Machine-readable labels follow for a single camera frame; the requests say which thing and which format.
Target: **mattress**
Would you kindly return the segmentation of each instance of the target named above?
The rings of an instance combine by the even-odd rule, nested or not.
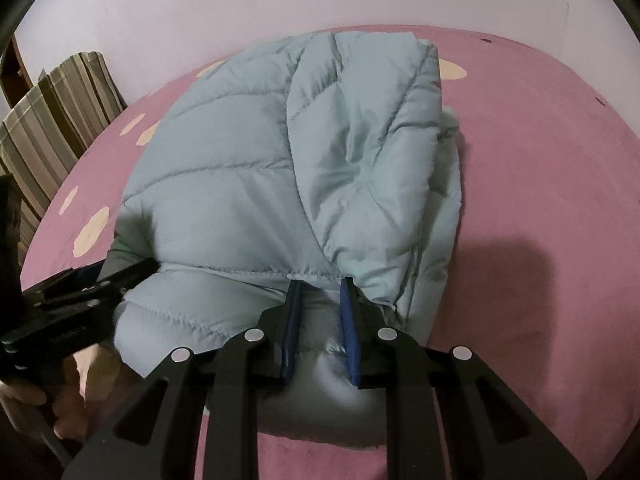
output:
[[[471,347],[596,478],[640,418],[640,140],[535,49],[436,27],[355,28],[436,44],[444,105],[460,116],[463,210],[430,346]],[[24,287],[104,257],[144,146],[214,65],[140,99],[98,137],[34,236]],[[382,448],[267,435],[258,448],[263,479],[385,477]]]

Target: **light blue puffer jacket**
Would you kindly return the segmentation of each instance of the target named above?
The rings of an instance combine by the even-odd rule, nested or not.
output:
[[[259,429],[370,446],[384,395],[351,386],[337,305],[343,276],[427,341],[458,213],[458,122],[438,54],[411,34],[307,34],[239,54],[195,82],[130,176],[104,276],[152,256],[114,344],[148,374],[255,325],[304,280],[296,371],[260,398]]]

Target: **striped curtain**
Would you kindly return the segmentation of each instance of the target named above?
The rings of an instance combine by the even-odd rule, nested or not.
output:
[[[0,124],[0,174],[22,194],[18,256],[78,159],[124,110],[102,54],[74,54],[44,76]]]

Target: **metal pin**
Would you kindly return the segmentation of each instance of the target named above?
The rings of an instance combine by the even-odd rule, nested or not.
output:
[[[186,361],[190,355],[191,352],[188,348],[176,348],[173,352],[171,352],[171,359],[174,361],[174,363],[181,363]]]
[[[473,352],[466,346],[456,346],[453,349],[453,357],[461,361],[469,361],[473,357]]]
[[[393,328],[385,326],[378,330],[378,337],[382,339],[382,341],[393,341],[396,337],[398,337],[398,332],[396,332]]]
[[[244,333],[244,338],[249,343],[254,343],[256,341],[260,341],[264,337],[264,332],[259,328],[251,328]]]

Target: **beige oval pattern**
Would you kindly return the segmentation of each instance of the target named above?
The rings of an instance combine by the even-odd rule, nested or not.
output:
[[[146,114],[140,114],[138,117],[136,117],[135,119],[129,121],[129,124],[127,124],[127,126],[125,126],[122,131],[120,132],[120,136],[122,137],[123,135],[127,135],[132,129],[133,127],[138,124],[142,119],[145,118]]]
[[[151,140],[151,137],[154,136],[158,124],[160,124],[160,121],[158,121],[153,126],[148,127],[144,132],[142,132],[138,137],[138,140],[136,141],[136,146],[144,146],[146,143],[148,143]]]
[[[440,60],[440,79],[454,80],[466,77],[466,70],[445,59]]]
[[[104,206],[89,218],[89,221],[76,237],[76,241],[74,241],[74,256],[76,258],[86,254],[94,246],[108,221],[109,208],[107,206]]]
[[[217,61],[212,65],[207,66],[206,68],[203,68],[202,70],[200,70],[197,74],[196,77],[202,77],[204,75],[207,75],[209,72],[211,72],[215,67],[220,66],[224,63],[224,60],[222,61]]]
[[[59,215],[62,215],[68,209],[68,207],[73,202],[77,192],[78,186],[69,191],[69,194],[66,196],[65,201],[62,203],[62,206],[60,206],[60,211],[58,211]]]

